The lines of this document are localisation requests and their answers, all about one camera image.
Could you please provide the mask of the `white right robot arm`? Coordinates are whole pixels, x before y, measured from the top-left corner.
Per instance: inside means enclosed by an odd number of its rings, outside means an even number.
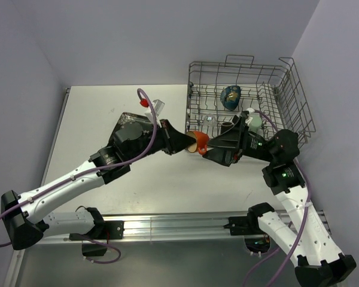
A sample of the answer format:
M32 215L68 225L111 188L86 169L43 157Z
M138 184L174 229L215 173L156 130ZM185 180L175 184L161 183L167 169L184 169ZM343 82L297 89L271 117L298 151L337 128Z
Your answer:
M265 140L251 132L248 119L251 108L233 118L233 125L212 138L203 157L222 166L237 163L242 156L268 162L263 178L272 194L282 204L295 229L285 225L269 203L252 206L247 226L253 233L264 232L292 262L300 286L334 286L343 282L357 264L352 255L345 255L335 244L314 208L309 182L300 170L296 157L300 154L299 136L288 129L276 129Z

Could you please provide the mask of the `dark brown mug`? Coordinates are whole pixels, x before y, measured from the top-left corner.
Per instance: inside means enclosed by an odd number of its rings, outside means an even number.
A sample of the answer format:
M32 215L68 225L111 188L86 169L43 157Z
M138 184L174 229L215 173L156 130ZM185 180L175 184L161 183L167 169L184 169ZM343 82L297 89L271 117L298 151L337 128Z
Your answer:
M220 135L228 133L234 126L235 124L233 122L223 122L220 128Z

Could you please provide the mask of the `orange small mug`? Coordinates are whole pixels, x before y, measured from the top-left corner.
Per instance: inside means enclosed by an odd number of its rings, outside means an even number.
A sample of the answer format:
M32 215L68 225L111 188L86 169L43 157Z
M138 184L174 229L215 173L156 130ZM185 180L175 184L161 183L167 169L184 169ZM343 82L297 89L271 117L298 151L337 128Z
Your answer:
M199 131L188 131L186 135L195 140L195 143L187 147L188 152L198 152L200 155L207 153L207 143L209 141L209 136L206 133Z

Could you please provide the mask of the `clear glass tumbler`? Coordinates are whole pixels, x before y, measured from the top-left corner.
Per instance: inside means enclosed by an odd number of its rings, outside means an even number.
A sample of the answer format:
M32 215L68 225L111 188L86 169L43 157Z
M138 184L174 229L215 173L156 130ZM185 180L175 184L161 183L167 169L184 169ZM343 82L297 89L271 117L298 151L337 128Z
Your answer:
M214 127L217 125L218 121L214 114L206 114L203 118L203 123L205 126Z

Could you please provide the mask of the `green ceramic cup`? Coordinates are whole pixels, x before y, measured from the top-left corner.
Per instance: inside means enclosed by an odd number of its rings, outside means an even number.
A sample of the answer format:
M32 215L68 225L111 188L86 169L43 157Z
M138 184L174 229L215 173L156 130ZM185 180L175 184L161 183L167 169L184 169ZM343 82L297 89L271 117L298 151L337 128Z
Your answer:
M247 125L251 132L257 133L261 129L262 124L261 117L256 114L249 116L247 119Z

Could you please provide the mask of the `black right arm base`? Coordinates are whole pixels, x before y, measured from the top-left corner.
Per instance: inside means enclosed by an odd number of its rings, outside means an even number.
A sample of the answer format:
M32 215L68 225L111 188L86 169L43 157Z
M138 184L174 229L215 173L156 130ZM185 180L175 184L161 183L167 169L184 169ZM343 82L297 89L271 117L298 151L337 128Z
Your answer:
M259 228L258 218L252 216L231 216L228 223L223 226L229 230L231 236L265 235Z

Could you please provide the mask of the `blue-brown ceramic bowl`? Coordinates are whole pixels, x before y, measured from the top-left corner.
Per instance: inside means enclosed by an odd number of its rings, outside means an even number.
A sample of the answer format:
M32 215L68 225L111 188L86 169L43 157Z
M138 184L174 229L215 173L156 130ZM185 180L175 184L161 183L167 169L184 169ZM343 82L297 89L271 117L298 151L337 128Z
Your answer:
M241 88L237 85L225 87L220 94L220 102L229 111L234 111L241 99Z

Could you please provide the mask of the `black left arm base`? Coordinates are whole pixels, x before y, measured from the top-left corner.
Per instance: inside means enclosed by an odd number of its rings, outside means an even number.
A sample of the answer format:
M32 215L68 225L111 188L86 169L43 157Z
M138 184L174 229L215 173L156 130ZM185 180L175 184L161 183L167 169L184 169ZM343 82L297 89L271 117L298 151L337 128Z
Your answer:
M69 235L70 241L87 241L81 244L81 253L85 259L97 260L103 257L107 251L114 250L109 247L110 241L121 240L124 232L124 221L105 221L104 226L99 230L88 234L72 233Z

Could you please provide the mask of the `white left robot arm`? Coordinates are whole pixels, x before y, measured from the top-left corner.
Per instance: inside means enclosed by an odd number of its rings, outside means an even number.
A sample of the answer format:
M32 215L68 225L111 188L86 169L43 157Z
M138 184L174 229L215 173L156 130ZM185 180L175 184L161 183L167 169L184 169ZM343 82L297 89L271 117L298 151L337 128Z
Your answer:
M120 118L108 143L73 171L22 194L10 190L1 197L2 221L15 251L27 249L45 237L82 234L97 239L105 221L94 207L82 212L56 213L79 195L109 184L130 172L130 165L163 151L174 155L195 144L195 138L177 131L168 120Z

